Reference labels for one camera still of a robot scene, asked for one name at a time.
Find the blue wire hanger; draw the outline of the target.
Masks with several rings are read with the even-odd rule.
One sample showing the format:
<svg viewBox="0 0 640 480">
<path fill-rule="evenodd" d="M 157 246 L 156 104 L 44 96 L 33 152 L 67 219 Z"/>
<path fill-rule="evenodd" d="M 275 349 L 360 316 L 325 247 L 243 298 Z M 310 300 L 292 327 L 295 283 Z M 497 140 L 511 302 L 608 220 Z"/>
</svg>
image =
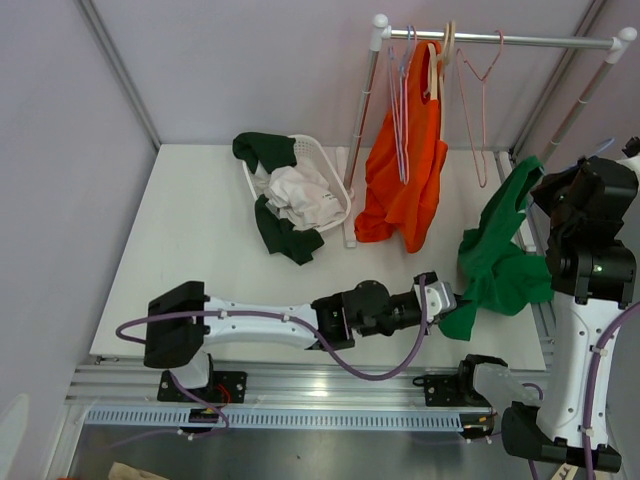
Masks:
<svg viewBox="0 0 640 480">
<path fill-rule="evenodd" d="M 548 172 L 542 169 L 540 182 L 530 191 L 531 205 L 547 215 L 564 203 L 582 208 L 595 183 L 592 161 L 605 153 L 614 141 L 614 137 L 606 138 L 588 150 L 587 155 L 581 155 L 561 170 Z"/>
</svg>

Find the dark green pink raglan shirt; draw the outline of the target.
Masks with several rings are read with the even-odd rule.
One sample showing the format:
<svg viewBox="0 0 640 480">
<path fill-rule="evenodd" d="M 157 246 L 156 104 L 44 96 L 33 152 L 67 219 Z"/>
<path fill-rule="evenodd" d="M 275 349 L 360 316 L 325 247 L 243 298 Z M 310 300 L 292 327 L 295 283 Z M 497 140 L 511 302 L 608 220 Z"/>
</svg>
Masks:
<svg viewBox="0 0 640 480">
<path fill-rule="evenodd" d="M 308 135 L 260 132 L 238 134 L 231 148 L 242 162 L 268 252 L 299 266 L 311 262 L 323 234 L 351 213 L 351 198 L 324 148 Z"/>
</svg>

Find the orange t shirt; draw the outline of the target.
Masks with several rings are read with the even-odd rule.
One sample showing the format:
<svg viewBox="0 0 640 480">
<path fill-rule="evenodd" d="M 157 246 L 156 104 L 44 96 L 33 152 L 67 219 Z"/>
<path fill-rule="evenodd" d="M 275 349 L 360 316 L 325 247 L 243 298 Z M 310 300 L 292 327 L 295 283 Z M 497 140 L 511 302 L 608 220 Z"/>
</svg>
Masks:
<svg viewBox="0 0 640 480">
<path fill-rule="evenodd" d="M 437 41 L 415 44 L 390 77 L 391 106 L 365 164 L 365 206 L 354 224 L 359 242 L 399 233 L 407 252 L 422 248 L 439 205 L 448 152 L 442 83 Z"/>
</svg>

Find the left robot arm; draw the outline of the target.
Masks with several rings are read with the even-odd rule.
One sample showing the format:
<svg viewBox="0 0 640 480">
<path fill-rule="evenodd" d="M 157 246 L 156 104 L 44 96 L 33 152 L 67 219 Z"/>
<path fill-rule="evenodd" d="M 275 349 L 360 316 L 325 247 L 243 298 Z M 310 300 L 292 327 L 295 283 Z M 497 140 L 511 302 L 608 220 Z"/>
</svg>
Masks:
<svg viewBox="0 0 640 480">
<path fill-rule="evenodd" d="M 418 326 L 423 330 L 462 305 L 460 295 L 433 272 L 414 278 L 412 288 L 392 295 L 375 280 L 294 306 L 260 306 L 214 298 L 201 281 L 185 282 L 151 300 L 146 327 L 145 366 L 180 375 L 180 389 L 194 401 L 215 389 L 206 345 L 281 344 L 305 351 L 354 347 L 357 337 L 392 336 Z"/>
</svg>

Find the beige wooden hanger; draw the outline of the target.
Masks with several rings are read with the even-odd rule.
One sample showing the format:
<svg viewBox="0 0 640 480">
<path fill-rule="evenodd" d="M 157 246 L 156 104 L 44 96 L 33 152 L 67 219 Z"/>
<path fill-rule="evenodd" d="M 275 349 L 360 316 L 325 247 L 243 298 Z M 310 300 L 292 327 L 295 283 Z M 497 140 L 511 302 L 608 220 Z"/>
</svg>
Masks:
<svg viewBox="0 0 640 480">
<path fill-rule="evenodd" d="M 453 50 L 455 46 L 456 22 L 450 20 L 445 24 L 443 44 L 440 51 L 437 51 L 436 42 L 428 42 L 429 66 L 428 66 L 428 84 L 423 91 L 424 98 L 436 98 L 440 106 L 440 130 L 439 139 L 444 140 L 446 128 L 446 95 L 445 95 L 445 78 L 446 69 L 453 58 Z"/>
</svg>

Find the bright green t shirt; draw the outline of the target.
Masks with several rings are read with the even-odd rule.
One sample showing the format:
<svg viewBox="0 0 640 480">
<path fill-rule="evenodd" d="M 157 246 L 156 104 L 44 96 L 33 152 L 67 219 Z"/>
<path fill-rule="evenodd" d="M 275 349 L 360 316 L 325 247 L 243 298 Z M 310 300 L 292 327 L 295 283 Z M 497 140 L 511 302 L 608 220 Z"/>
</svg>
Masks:
<svg viewBox="0 0 640 480">
<path fill-rule="evenodd" d="M 458 266 L 468 284 L 463 302 L 439 322 L 445 337 L 470 340 L 480 309 L 515 316 L 529 304 L 553 299 L 545 258 L 513 242 L 526 219 L 527 195 L 542 177 L 537 157 L 522 161 L 486 204 L 478 226 L 464 232 Z"/>
</svg>

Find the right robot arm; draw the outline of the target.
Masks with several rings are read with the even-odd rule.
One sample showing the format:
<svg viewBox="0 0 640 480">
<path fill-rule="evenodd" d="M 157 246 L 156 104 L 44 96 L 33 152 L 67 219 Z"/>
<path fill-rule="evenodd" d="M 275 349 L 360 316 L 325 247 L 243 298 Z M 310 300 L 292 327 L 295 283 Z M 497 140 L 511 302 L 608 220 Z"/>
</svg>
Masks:
<svg viewBox="0 0 640 480">
<path fill-rule="evenodd" d="M 639 191 L 639 158 L 582 158 L 543 177 L 532 197 L 550 220 L 545 255 L 557 324 L 554 358 L 542 399 L 497 358 L 469 355 L 455 380 L 466 404 L 485 399 L 501 420 L 512 456 L 582 467 L 589 479 L 616 473 L 605 405 L 621 325 L 639 307 L 632 296 L 636 260 L 616 236 Z"/>
</svg>

